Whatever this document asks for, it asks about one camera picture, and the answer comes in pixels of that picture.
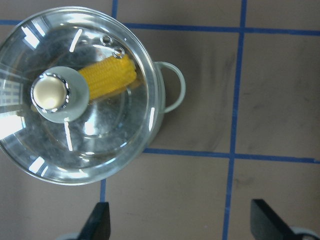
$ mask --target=glass lid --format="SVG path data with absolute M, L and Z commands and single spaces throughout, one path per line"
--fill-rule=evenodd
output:
M 80 185 L 140 154 L 158 116 L 153 62 L 115 19 L 54 8 L 0 45 L 0 145 L 27 173 Z

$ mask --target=black object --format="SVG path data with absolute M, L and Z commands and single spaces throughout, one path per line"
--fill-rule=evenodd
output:
M 76 240 L 109 240 L 111 234 L 108 202 L 95 205 Z
M 320 240 L 308 233 L 295 234 L 262 199 L 251 201 L 251 233 L 256 240 Z

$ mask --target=transparent lid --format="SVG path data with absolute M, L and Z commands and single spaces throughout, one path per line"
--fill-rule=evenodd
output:
M 133 84 L 85 102 L 83 113 L 62 123 L 35 107 L 32 86 L 48 69 L 79 71 L 119 53 L 135 65 Z M 157 89 L 150 56 L 115 19 L 83 7 L 38 13 L 0 46 L 1 148 L 27 173 L 48 182 L 80 185 L 104 179 L 146 147 L 158 116 Z M 80 92 L 78 100 L 83 99 Z

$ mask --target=corn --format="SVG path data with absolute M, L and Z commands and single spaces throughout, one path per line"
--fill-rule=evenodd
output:
M 90 100 L 120 91 L 137 77 L 135 65 L 127 54 L 123 58 L 110 56 L 80 69 L 79 73 L 88 83 Z

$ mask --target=white knob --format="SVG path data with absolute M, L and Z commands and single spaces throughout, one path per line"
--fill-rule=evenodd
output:
M 61 107 L 65 103 L 66 97 L 65 84 L 54 76 L 44 75 L 33 87 L 35 103 L 45 110 Z

